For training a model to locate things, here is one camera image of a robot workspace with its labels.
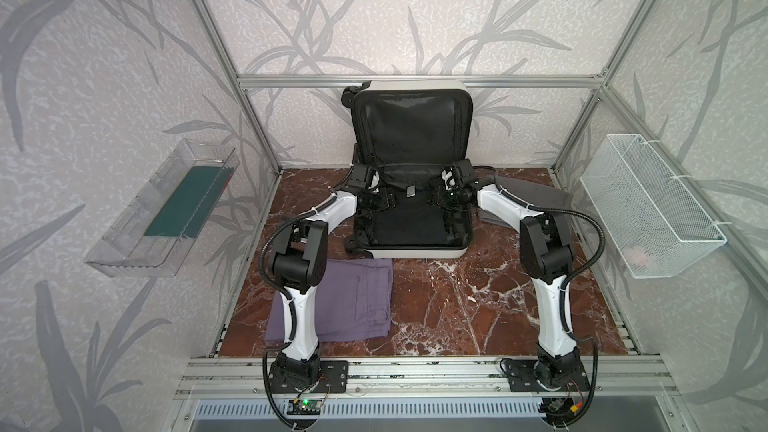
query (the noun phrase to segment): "gray wall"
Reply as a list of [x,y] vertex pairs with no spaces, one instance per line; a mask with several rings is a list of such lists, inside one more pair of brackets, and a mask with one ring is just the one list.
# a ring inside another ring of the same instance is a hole
[[[663,0],[611,84],[766,256],[768,0]],[[598,108],[560,179],[578,178],[606,133]],[[590,237],[594,246],[594,236]],[[636,280],[615,247],[600,264],[641,350],[661,353],[703,431],[764,430],[768,308],[722,252],[673,278]]]
[[[206,0],[243,74],[595,74],[639,0]],[[285,165],[349,163],[340,90],[251,90]],[[468,157],[552,164],[586,90],[475,90]]]
[[[157,430],[272,175],[187,0],[2,0],[0,429]],[[86,252],[178,141],[241,165],[174,278]]]

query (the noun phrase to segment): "aluminum frame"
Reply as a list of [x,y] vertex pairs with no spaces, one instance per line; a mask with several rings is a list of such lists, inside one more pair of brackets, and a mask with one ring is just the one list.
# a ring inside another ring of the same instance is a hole
[[240,87],[269,88],[343,88],[358,86],[369,80],[445,80],[453,79],[472,88],[499,89],[593,89],[602,83],[600,75],[573,76],[428,76],[428,75],[242,75],[237,78]]
[[649,18],[653,15],[653,12],[661,1],[662,0],[642,0],[638,5],[627,28],[624,29],[624,33],[621,34],[621,38],[619,39],[614,52],[611,53],[608,64],[603,69],[603,79],[600,85],[592,90],[592,95],[584,104],[584,107],[582,108],[579,117],[576,119],[576,122],[574,122],[573,127],[571,127],[571,131],[568,133],[567,139],[565,139],[565,143],[560,149],[558,156],[555,157],[554,164],[552,165],[555,171],[562,167],[565,158],[568,157],[576,146],[578,138],[587,127],[587,124],[589,124],[592,114],[597,108],[598,101],[600,100],[598,97],[600,88],[608,85],[616,75],[616,72],[619,71],[621,64],[627,58],[632,45],[637,41],[640,33],[645,28]]
[[209,358],[216,357],[216,354],[219,353],[219,349],[221,348],[221,341],[224,339],[225,327],[227,327],[232,320],[232,316],[235,313],[235,307],[237,306],[237,298],[240,296],[240,292],[243,290],[243,283],[245,283],[246,276],[248,275],[248,269],[250,268],[253,260],[256,258],[256,250],[259,246],[259,239],[261,238],[261,234],[264,231],[266,220],[270,215],[270,207],[272,206],[272,202],[274,201],[275,195],[277,194],[277,188],[280,187],[281,180],[283,180],[282,172],[280,172],[280,174],[277,176],[277,180],[275,180],[275,183],[270,188],[270,193],[268,194],[268,198],[266,200],[268,207],[264,207],[264,210],[262,210],[258,225],[254,228],[254,234],[250,238],[248,249],[244,253],[243,261],[238,267],[237,276],[234,280],[234,286],[232,287],[229,296],[226,298],[226,312],[219,318],[219,321],[216,324],[216,333],[210,340],[211,346],[210,353],[208,354]]
[[[616,118],[627,127],[629,132],[642,135],[646,140],[656,140],[655,134],[648,129],[645,122],[640,120],[632,111],[631,107],[615,90],[607,87],[602,87],[598,93],[600,98],[603,99],[616,115]],[[744,235],[735,228],[732,224],[728,223],[728,218],[723,215],[720,208],[716,206],[705,193],[705,191],[699,186],[698,182],[690,177],[690,174],[686,169],[678,163],[666,147],[660,142],[651,142],[651,146],[658,152],[661,158],[667,163],[667,165],[678,176],[683,176],[680,180],[688,188],[691,195],[696,201],[702,205],[707,214],[713,219],[721,223],[720,229],[728,239],[728,242],[720,247],[725,252],[728,259],[734,264],[736,269],[741,272],[744,279],[752,284],[754,288],[760,292],[762,299],[768,303],[768,271],[764,265],[763,259],[757,254],[752,245],[746,240]]]
[[232,59],[230,58],[229,53],[226,52],[224,40],[222,39],[221,33],[216,27],[213,16],[205,4],[205,0],[189,0],[189,2],[192,5],[192,9],[194,10],[195,15],[197,15],[197,19],[202,25],[203,30],[205,31],[205,35],[207,36],[208,41],[214,48],[216,58],[218,59],[221,68],[224,70],[224,77],[232,88],[234,98],[238,105],[240,105],[242,113],[245,115],[246,120],[248,121],[248,125],[250,125],[250,128],[254,131],[254,134],[256,134],[256,139],[264,149],[264,153],[267,154],[272,169],[275,172],[279,172],[282,168],[280,167],[280,162],[277,160],[277,155],[272,149],[272,145],[270,144],[269,139],[266,138],[266,133],[264,132],[264,128],[259,121],[259,117],[256,115],[256,111],[254,110],[253,105],[250,103],[250,100],[245,95],[243,89],[237,83],[237,72],[235,71]]
[[[535,357],[513,357],[535,359]],[[509,391],[499,359],[465,357],[351,357],[347,393],[340,397],[557,397],[565,392]],[[592,369],[592,358],[582,358]],[[600,357],[596,395],[679,395],[658,355]],[[176,399],[263,398],[260,358],[192,359]]]

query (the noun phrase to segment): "suitcase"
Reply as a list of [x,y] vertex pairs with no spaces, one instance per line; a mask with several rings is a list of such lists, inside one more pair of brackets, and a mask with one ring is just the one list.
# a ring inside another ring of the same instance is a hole
[[466,157],[472,98],[457,80],[371,81],[347,87],[354,162],[378,172],[358,197],[349,252],[374,258],[456,258],[472,240],[472,210],[441,200],[441,173]]

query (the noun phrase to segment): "green cloth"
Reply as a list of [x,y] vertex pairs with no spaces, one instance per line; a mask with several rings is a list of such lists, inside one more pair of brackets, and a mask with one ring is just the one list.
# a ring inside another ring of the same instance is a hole
[[197,238],[233,172],[232,167],[191,168],[144,235]]

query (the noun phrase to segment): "black cable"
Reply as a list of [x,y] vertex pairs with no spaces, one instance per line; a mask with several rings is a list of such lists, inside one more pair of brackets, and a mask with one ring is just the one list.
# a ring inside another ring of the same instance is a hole
[[581,406],[581,408],[578,410],[578,414],[576,414],[572,419],[564,421],[562,427],[556,424],[552,424],[554,427],[557,427],[557,428],[567,427],[573,424],[574,422],[576,422],[577,420],[581,419],[584,416],[584,414],[586,414],[587,410],[592,404],[592,399],[594,398],[594,389],[596,388],[596,383],[598,382],[598,341],[594,337],[580,338],[574,335],[573,331],[571,330],[571,326],[568,324],[568,318],[565,315],[566,291],[568,290],[568,285],[571,283],[573,279],[575,279],[577,276],[579,276],[579,274],[581,274],[585,270],[589,269],[592,265],[594,265],[600,259],[600,256],[603,254],[603,251],[605,250],[605,232],[603,231],[603,228],[600,226],[598,221],[594,220],[592,217],[582,212],[571,210],[569,208],[550,208],[550,207],[534,206],[530,202],[527,202],[522,198],[509,193],[505,188],[501,187],[498,184],[498,181],[496,180],[497,177],[498,176],[494,174],[493,181],[494,181],[494,184],[496,185],[496,188],[500,191],[502,195],[504,195],[504,197],[509,198],[510,200],[517,203],[518,205],[529,208],[535,212],[548,212],[551,214],[561,213],[561,214],[568,214],[570,216],[579,217],[580,219],[585,220],[586,222],[589,222],[589,224],[592,227],[594,227],[594,230],[598,233],[598,248],[597,250],[594,251],[594,254],[592,254],[592,257],[590,257],[589,260],[587,260],[584,264],[582,264],[581,267],[575,269],[570,274],[566,275],[565,279],[560,284],[560,296],[559,296],[560,322],[562,324],[563,330],[565,330],[565,333],[568,334],[568,336],[575,341],[578,341],[578,342],[591,341],[592,342],[592,380],[591,380],[589,392],[587,394],[587,399],[584,402],[584,404]]
[[491,172],[493,172],[494,176],[498,174],[498,170],[494,166],[472,166],[472,168],[474,168],[475,170],[478,170],[480,168],[484,170],[490,170]]
[[308,210],[304,213],[299,214],[298,216],[295,216],[294,218],[291,218],[279,224],[275,229],[275,231],[272,232],[272,235],[270,235],[268,239],[264,242],[264,245],[261,248],[261,252],[259,253],[259,261],[258,261],[259,276],[261,276],[261,279],[264,281],[264,283],[266,283],[270,287],[277,290],[279,293],[283,295],[283,297],[286,298],[288,302],[288,309],[290,310],[290,321],[291,321],[290,334],[288,335],[288,341],[276,347],[264,348],[264,355],[261,358],[261,373],[264,377],[264,391],[266,392],[266,399],[269,401],[270,407],[272,408],[272,411],[275,413],[277,418],[280,419],[280,422],[282,422],[285,426],[291,427],[292,430],[308,429],[312,427],[312,424],[314,424],[314,422],[312,422],[312,424],[310,424],[307,427],[301,427],[301,428],[297,427],[298,424],[296,422],[291,423],[283,415],[280,409],[277,408],[275,399],[272,397],[272,390],[270,390],[270,374],[269,374],[269,370],[266,367],[266,360],[268,359],[270,352],[280,352],[281,350],[285,350],[289,345],[291,345],[291,342],[296,336],[296,306],[293,304],[293,296],[290,294],[290,292],[288,292],[284,287],[282,287],[280,284],[275,282],[272,279],[272,277],[270,277],[269,274],[266,272],[266,254],[270,248],[270,245],[272,245],[272,242],[274,242],[277,235],[279,235],[282,231],[284,231],[288,227],[293,227],[297,222],[300,222],[307,217],[314,216],[318,212],[321,212],[322,210],[324,210],[325,208],[333,204],[337,198],[338,196],[336,195],[336,190],[334,189],[330,199],[326,200],[319,206],[314,207],[312,210]]
[[342,178],[338,184],[333,186],[333,190],[337,192],[341,190],[346,185],[346,181],[350,178],[351,174],[352,174],[352,167],[350,166],[350,169],[346,171],[346,175],[344,176],[344,178]]

